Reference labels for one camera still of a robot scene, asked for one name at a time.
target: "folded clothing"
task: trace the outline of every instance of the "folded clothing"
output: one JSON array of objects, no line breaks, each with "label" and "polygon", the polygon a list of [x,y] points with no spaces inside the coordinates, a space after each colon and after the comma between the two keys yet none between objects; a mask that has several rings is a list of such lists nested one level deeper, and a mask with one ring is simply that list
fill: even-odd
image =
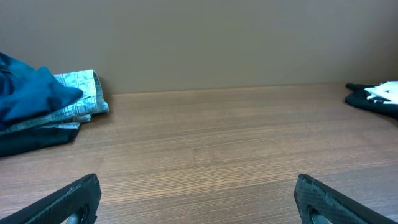
[{"label": "folded clothing", "polygon": [[83,95],[76,87],[0,53],[0,131],[68,106]]},{"label": "folded clothing", "polygon": [[76,128],[31,128],[0,136],[0,157],[58,146],[72,142],[79,129]]},{"label": "folded clothing", "polygon": [[108,104],[104,100],[100,80],[94,70],[70,72],[54,75],[54,77],[63,86],[82,90],[83,96],[51,114],[13,124],[6,130],[0,131],[0,135],[40,126],[56,125],[62,127],[74,125],[73,123],[88,122],[91,115],[109,111]]},{"label": "folded clothing", "polygon": [[368,100],[374,103],[397,104],[398,105],[398,82],[390,81],[379,86],[365,88],[370,93]]},{"label": "folded clothing", "polygon": [[346,84],[346,87],[354,91],[345,98],[347,104],[398,119],[398,104],[394,104],[392,100],[387,98],[380,97],[380,94],[377,94],[379,93],[378,90],[373,91],[377,89],[376,86],[349,83]]}]

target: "gray wall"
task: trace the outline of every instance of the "gray wall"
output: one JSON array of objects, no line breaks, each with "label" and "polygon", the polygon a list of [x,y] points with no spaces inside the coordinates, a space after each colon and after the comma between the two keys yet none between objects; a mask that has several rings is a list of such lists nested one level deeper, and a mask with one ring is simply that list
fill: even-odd
[{"label": "gray wall", "polygon": [[397,77],[397,0],[0,0],[0,51],[111,93]]}]

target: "white fabric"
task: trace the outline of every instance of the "white fabric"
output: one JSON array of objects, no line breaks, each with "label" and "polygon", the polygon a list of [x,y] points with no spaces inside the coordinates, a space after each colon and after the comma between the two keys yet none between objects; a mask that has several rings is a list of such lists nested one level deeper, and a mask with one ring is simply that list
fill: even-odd
[{"label": "white fabric", "polygon": [[365,88],[365,91],[371,94],[367,97],[368,100],[371,100],[374,97],[381,97],[389,100],[374,100],[375,103],[380,101],[384,104],[398,104],[398,81],[390,81],[372,88]]}]

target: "wood grain surface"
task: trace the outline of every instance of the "wood grain surface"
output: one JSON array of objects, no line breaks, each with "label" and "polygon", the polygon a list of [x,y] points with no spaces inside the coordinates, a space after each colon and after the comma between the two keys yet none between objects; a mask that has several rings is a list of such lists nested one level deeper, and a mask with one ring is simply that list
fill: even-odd
[{"label": "wood grain surface", "polygon": [[312,175],[398,221],[397,121],[344,85],[114,95],[73,144],[0,159],[5,217],[88,173],[101,223],[300,223]]}]

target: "teal fabric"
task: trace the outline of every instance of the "teal fabric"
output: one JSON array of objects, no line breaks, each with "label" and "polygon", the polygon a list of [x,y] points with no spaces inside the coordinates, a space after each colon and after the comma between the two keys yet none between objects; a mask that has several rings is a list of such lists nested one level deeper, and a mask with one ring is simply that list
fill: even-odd
[{"label": "teal fabric", "polygon": [[82,95],[82,90],[59,83],[47,67],[35,70],[0,53],[0,130],[51,114]]},{"label": "teal fabric", "polygon": [[58,74],[54,77],[65,87],[82,90],[83,96],[51,114],[13,124],[0,131],[0,135],[53,124],[62,127],[65,123],[89,122],[93,114],[108,112],[108,104],[104,100],[101,83],[94,70]]}]

